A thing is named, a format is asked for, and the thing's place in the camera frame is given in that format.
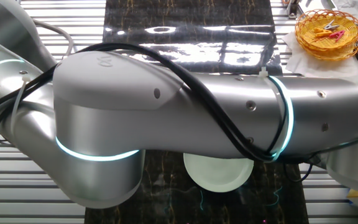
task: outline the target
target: metal grate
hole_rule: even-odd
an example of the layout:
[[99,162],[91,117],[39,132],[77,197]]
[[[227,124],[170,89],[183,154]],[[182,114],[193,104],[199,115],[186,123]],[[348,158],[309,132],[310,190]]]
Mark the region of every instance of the metal grate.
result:
[[[291,56],[281,38],[294,30],[281,0],[270,0],[278,44],[275,53],[285,66]],[[22,0],[22,7],[37,20],[58,26],[72,35],[78,50],[103,39],[105,0]],[[64,37],[38,28],[41,40],[57,59],[67,49]],[[84,223],[85,208],[72,203],[45,172],[26,155],[11,146],[1,149],[0,223]],[[308,166],[300,165],[301,173]],[[311,224],[358,224],[358,208],[346,200],[347,189],[313,168],[303,182]]]

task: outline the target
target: black cable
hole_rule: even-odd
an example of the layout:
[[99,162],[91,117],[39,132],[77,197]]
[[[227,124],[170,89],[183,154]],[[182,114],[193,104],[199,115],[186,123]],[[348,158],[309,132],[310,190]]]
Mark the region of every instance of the black cable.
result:
[[276,86],[278,92],[280,93],[281,99],[284,102],[284,115],[283,115],[283,119],[280,119],[280,123],[278,124],[278,129],[276,132],[276,135],[273,138],[272,143],[269,145],[267,152],[270,153],[273,149],[274,149],[274,145],[277,143],[278,138],[280,137],[281,132],[283,131],[284,128],[284,124],[285,124],[285,120],[287,119],[287,113],[288,113],[288,106],[287,106],[287,100],[284,97],[283,91],[280,88],[280,86],[269,77],[269,80],[272,81],[272,83]]
[[313,168],[313,164],[310,164],[309,169],[306,172],[306,174],[302,178],[300,178],[298,180],[293,180],[293,179],[290,178],[290,176],[288,175],[288,172],[287,172],[287,165],[286,164],[283,164],[283,167],[284,167],[284,174],[288,178],[288,180],[290,180],[291,182],[294,182],[294,183],[299,183],[299,182],[302,182],[302,181],[306,180],[306,178],[308,178],[309,174],[311,173],[311,169]]
[[186,83],[186,85],[192,90],[193,94],[205,105],[208,112],[215,119],[226,136],[242,155],[261,161],[273,161],[273,157],[270,154],[267,154],[264,152],[265,150],[253,145],[244,135],[242,135],[227,113],[220,107],[210,90],[181,66],[178,66],[172,61],[163,58],[152,50],[130,44],[96,44],[87,47],[80,52],[95,49],[102,51],[117,49],[134,50],[159,61],[162,65],[169,68]]

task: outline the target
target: woven basket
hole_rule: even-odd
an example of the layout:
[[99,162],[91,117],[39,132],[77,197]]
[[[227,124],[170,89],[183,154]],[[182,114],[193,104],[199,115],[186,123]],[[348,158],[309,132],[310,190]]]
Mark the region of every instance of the woven basket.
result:
[[[339,25],[333,32],[345,30],[345,34],[337,42],[336,38],[316,38],[314,29],[323,28],[332,20],[332,26]],[[306,12],[296,22],[295,35],[302,48],[318,59],[343,60],[354,56],[358,51],[358,20],[345,12]]]

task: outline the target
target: black table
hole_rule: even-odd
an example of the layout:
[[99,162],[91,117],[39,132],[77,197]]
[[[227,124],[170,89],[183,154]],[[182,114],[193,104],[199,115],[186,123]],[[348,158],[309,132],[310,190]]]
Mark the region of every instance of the black table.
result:
[[[108,0],[105,42],[140,44],[192,72],[281,75],[269,0]],[[126,52],[141,60],[151,58]],[[288,166],[299,178],[297,165]],[[183,154],[148,151],[142,183],[128,201],[87,209],[85,223],[308,223],[301,183],[281,164],[255,162],[249,180],[217,194],[197,186]]]

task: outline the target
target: white plate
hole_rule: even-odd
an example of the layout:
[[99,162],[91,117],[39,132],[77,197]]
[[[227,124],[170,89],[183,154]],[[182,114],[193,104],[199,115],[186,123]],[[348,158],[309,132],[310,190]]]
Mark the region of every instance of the white plate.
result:
[[189,176],[200,187],[212,192],[229,192],[244,184],[252,173],[250,159],[217,159],[183,154]]

